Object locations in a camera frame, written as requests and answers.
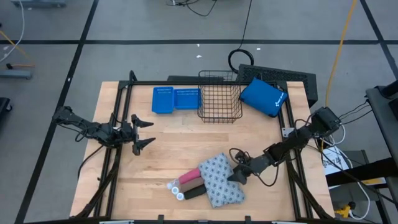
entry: concrete floor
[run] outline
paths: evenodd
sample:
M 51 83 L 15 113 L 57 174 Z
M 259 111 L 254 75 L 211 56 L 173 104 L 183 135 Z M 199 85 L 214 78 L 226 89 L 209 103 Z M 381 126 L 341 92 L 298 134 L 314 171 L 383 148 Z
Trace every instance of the concrete floor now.
M 92 3 L 93 0 L 69 0 L 63 9 L 26 9 L 24 40 L 79 40 Z M 367 3 L 384 39 L 397 40 L 395 9 L 398 3 L 394 0 Z M 210 0 L 201 0 L 192 8 L 206 12 L 211 4 Z M 253 0 L 246 39 L 338 40 L 350 5 L 351 2 L 345 0 Z M 202 18 L 185 7 L 166 6 L 163 0 L 99 0 L 87 39 L 240 39 L 248 6 L 247 0 L 219 0 L 210 16 Z M 9 1 L 0 2 L 0 22 L 11 39 L 18 39 L 21 11 Z M 359 2 L 346 39 L 377 40 Z M 130 70 L 135 71 L 139 80 L 166 80 L 169 75 L 196 76 L 200 70 L 227 70 L 227 56 L 237 46 L 85 45 L 65 105 L 72 106 L 82 117 L 92 119 L 101 82 L 125 80 Z M 0 131 L 2 223 L 13 223 L 16 218 L 77 45 L 24 44 L 21 47 L 36 64 L 33 79 L 0 79 L 0 96 L 10 98 L 14 105 Z M 317 74 L 319 101 L 313 109 L 324 105 L 337 45 L 244 44 L 243 48 L 253 53 L 255 65 Z M 393 57 L 398 57 L 398 46 L 388 48 Z M 26 60 L 17 51 L 7 59 L 7 63 L 20 62 Z M 249 62 L 237 55 L 233 63 Z M 379 44 L 345 45 L 333 80 L 330 107 L 336 114 L 344 113 L 364 101 L 367 88 L 395 79 Z M 346 128 L 343 150 L 364 149 L 371 161 L 389 157 L 372 114 Z M 69 216 L 76 172 L 86 146 L 84 141 L 75 143 L 74 137 L 74 133 L 57 128 L 25 222 Z M 396 222 L 397 212 L 388 206 Z M 362 206 L 356 211 L 358 215 L 363 212 Z M 376 206 L 372 205 L 368 219 L 380 221 Z

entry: pink object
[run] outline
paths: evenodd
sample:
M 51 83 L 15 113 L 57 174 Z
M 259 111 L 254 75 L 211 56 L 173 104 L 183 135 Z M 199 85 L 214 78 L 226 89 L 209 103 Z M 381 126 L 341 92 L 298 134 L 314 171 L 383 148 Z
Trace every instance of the pink object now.
M 178 178 L 180 184 L 185 184 L 190 180 L 193 180 L 195 178 L 200 177 L 200 170 L 198 168 L 191 170 L 190 172 L 187 172 L 186 174 L 182 175 L 181 177 Z

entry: blue bag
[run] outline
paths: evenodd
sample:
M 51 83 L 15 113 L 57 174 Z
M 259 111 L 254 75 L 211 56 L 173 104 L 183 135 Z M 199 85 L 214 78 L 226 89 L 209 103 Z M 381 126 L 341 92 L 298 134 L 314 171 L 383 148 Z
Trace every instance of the blue bag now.
M 284 101 L 287 93 L 280 91 L 267 83 L 254 78 L 254 80 L 241 93 L 241 101 L 253 108 L 275 118 Z

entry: wooden table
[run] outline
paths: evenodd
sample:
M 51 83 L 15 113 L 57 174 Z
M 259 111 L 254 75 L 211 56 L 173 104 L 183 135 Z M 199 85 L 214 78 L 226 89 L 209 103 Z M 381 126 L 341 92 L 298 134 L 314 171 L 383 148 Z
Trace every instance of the wooden table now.
M 117 82 L 102 84 L 94 121 L 109 121 L 117 87 Z M 153 87 L 155 86 L 134 85 L 132 88 L 128 117 L 135 113 L 141 120 L 153 122 L 155 125 L 140 129 L 139 134 L 141 139 L 156 137 L 156 140 L 145 147 L 140 156 L 132 153 L 131 144 L 123 146 L 113 219 L 156 220 L 159 214 L 165 215 L 166 220 L 243 220 L 245 215 L 250 215 L 252 220 L 295 219 L 284 163 L 280 165 L 279 176 L 273 187 L 262 185 L 253 176 L 248 178 L 248 183 L 241 186 L 246 195 L 246 200 L 241 205 L 213 209 L 207 195 L 178 201 L 167 190 L 167 182 L 196 168 L 205 159 L 221 152 L 228 155 L 228 150 L 232 147 L 248 151 L 252 157 L 256 157 L 262 154 L 263 149 L 281 141 L 280 126 L 277 118 L 270 118 L 244 103 L 243 117 L 233 124 L 203 123 L 196 110 L 155 114 L 151 111 Z M 288 87 L 294 119 L 306 119 L 310 110 L 303 83 L 290 82 Z M 98 147 L 96 141 L 89 140 L 85 156 Z M 104 150 L 82 168 L 71 215 L 80 212 L 97 190 L 97 177 L 101 175 L 103 159 Z M 334 216 L 319 152 L 307 147 L 302 152 L 302 160 L 308 189 L 326 212 Z M 271 183 L 275 170 L 275 167 L 269 167 L 261 177 Z M 297 192 L 304 217 L 302 194 L 298 188 Z M 107 193 L 108 191 L 104 194 L 103 205 L 106 205 Z M 105 206 L 101 207 L 101 214 L 104 214 L 104 208 Z

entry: wire basket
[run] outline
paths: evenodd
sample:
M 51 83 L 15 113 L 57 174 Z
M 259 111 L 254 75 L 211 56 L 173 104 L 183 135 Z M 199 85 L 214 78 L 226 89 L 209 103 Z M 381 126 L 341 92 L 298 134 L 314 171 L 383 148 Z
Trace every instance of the wire basket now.
M 200 71 L 201 105 L 198 116 L 205 123 L 233 123 L 241 118 L 241 85 L 232 71 Z

